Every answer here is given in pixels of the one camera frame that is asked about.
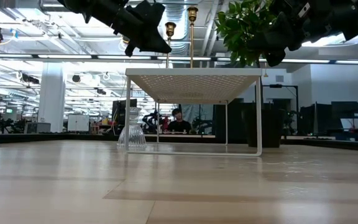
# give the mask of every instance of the table leg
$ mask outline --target table leg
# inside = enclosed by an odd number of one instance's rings
[[[257,120],[257,140],[258,140],[258,150],[256,156],[262,155],[262,105],[260,99],[260,79],[256,81],[256,120]]]
[[[157,102],[157,143],[160,143],[160,102]]]
[[[226,143],[225,145],[228,145],[229,144],[229,124],[227,123],[228,121],[228,112],[227,112],[227,105],[229,104],[229,102],[227,101],[226,102],[226,105],[225,105],[225,110],[226,110]]]
[[[127,77],[127,101],[125,104],[125,151],[129,151],[129,115],[131,110],[131,79]]]

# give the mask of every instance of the white metal table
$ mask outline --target white metal table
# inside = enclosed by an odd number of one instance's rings
[[[180,154],[206,156],[260,156],[262,154],[262,112],[260,104],[260,77],[258,68],[127,68],[126,124],[129,124],[131,101],[131,81],[143,89],[158,104],[214,104],[226,105],[226,145],[228,144],[227,106],[256,82],[257,105],[257,152],[242,153],[202,153],[202,152],[158,152],[130,151],[129,126],[125,128],[125,150],[138,154]],[[159,124],[157,142],[159,142]]]

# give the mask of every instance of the ceiling pipe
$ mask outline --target ceiling pipe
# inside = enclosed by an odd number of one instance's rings
[[[200,55],[203,56],[206,50],[206,46],[208,44],[208,40],[209,40],[209,36],[211,35],[211,31],[212,31],[212,27],[214,25],[214,20],[215,20],[215,16],[216,16],[216,12],[218,11],[218,4],[219,4],[219,0],[215,0],[213,2],[212,5],[212,9],[211,9],[211,18],[208,22],[208,26],[206,29],[206,33],[205,33],[205,37],[204,37],[204,42],[203,42],[203,47],[201,48],[201,52]]]
[[[2,8],[2,9],[0,9],[0,11],[3,12],[4,14],[6,14],[7,16],[11,17],[12,19],[17,21],[18,23],[21,23],[21,24],[23,24],[25,26],[28,26],[28,27],[36,27],[37,29],[42,31],[42,36],[47,38],[51,43],[53,43],[54,45],[56,45],[60,49],[64,50],[65,52],[72,53],[71,50],[68,50],[61,43],[57,42],[57,40],[50,38],[50,36],[48,35],[48,28],[46,26],[45,27],[37,27],[32,22],[28,21],[20,12],[17,11],[17,9],[14,9],[14,8]]]
[[[2,86],[0,85],[0,88],[6,88],[6,89],[27,89],[32,88],[35,90],[41,89],[41,86]],[[101,88],[100,86],[66,86],[67,90],[95,90],[97,88]],[[126,88],[119,88],[119,87],[102,87],[104,90],[116,90],[116,91],[126,91]],[[142,90],[141,88],[132,88],[132,90]]]
[[[226,12],[228,7],[229,7],[229,0],[224,0],[222,8],[221,8],[221,11]],[[218,33],[216,32],[216,30],[214,30],[212,38],[211,38],[211,42],[209,43],[209,47],[208,47],[208,50],[206,52],[207,56],[210,56],[211,53],[212,53],[212,50],[214,48],[217,35],[218,35]]]
[[[67,29],[70,30],[77,38],[81,37],[79,34],[77,34],[61,17],[58,19],[59,23],[62,23]],[[70,37],[63,29],[61,29],[56,22],[51,22],[50,25],[52,25],[58,32],[60,32],[68,41],[73,43],[75,47],[79,48],[84,54],[91,54],[89,51],[87,51],[83,46],[81,46],[79,43],[77,43],[73,38]]]
[[[4,1],[3,3],[0,1],[0,11],[5,14],[7,17],[10,17],[11,19],[17,21],[18,24],[22,25],[22,26],[25,26],[25,24],[23,24],[21,21],[19,21],[17,18],[19,17],[22,17],[21,14],[18,14],[17,12],[14,12],[12,9],[11,9],[11,5],[12,4],[12,1]],[[21,31],[20,29],[18,28],[14,28],[15,30],[19,31],[21,34],[24,34],[28,37],[30,37],[29,34],[26,34],[25,32]],[[48,47],[46,46],[44,43],[42,43],[41,41],[37,41],[37,43],[39,43],[40,45],[43,45],[44,47]]]

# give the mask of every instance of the wooden floor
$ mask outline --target wooden floor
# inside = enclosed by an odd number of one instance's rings
[[[358,151],[282,146],[244,158],[125,154],[115,142],[1,144],[1,223],[355,224]]]

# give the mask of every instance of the person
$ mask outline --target person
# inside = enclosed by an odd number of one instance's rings
[[[172,115],[176,118],[175,121],[172,121],[169,126],[168,130],[171,132],[185,132],[188,134],[191,130],[191,124],[185,120],[183,120],[181,111],[179,109],[174,109],[172,111]]]

